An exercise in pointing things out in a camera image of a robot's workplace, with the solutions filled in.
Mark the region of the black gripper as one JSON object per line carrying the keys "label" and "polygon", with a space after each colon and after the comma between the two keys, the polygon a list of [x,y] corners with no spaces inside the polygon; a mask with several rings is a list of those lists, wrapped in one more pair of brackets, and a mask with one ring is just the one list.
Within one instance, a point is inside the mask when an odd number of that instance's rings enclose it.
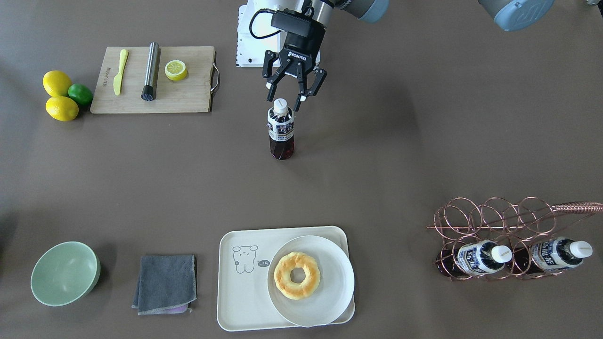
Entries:
{"label": "black gripper", "polygon": [[[286,32],[286,37],[284,47],[278,54],[270,50],[264,54],[262,76],[269,89],[267,101],[273,101],[278,82],[284,77],[283,73],[288,73],[296,76],[299,83],[299,94],[294,105],[294,111],[297,112],[302,102],[318,94],[327,76],[326,70],[315,67],[326,28],[312,17],[292,10],[274,12],[271,26]],[[280,61],[280,67],[274,72],[273,66],[277,60]],[[311,71],[314,71],[315,80],[308,88],[307,75]]]}

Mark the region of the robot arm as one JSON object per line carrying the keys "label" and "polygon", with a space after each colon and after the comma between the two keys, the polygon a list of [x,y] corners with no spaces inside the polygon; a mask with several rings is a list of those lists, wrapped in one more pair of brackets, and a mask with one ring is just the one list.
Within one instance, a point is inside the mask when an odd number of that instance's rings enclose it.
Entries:
{"label": "robot arm", "polygon": [[505,32],[516,32],[539,21],[553,0],[479,0],[493,21]]}
{"label": "robot arm", "polygon": [[286,75],[295,76],[299,94],[293,106],[298,111],[300,103],[318,94],[325,81],[326,71],[315,67],[319,48],[326,33],[333,8],[347,11],[358,19],[375,23],[388,9],[387,0],[304,0],[300,9],[262,8],[254,13],[248,28],[251,30],[255,17],[261,13],[272,14],[270,25],[277,29],[269,34],[285,32],[284,47],[280,52],[267,50],[263,62],[263,78],[267,80],[267,101],[273,101],[277,84]]}

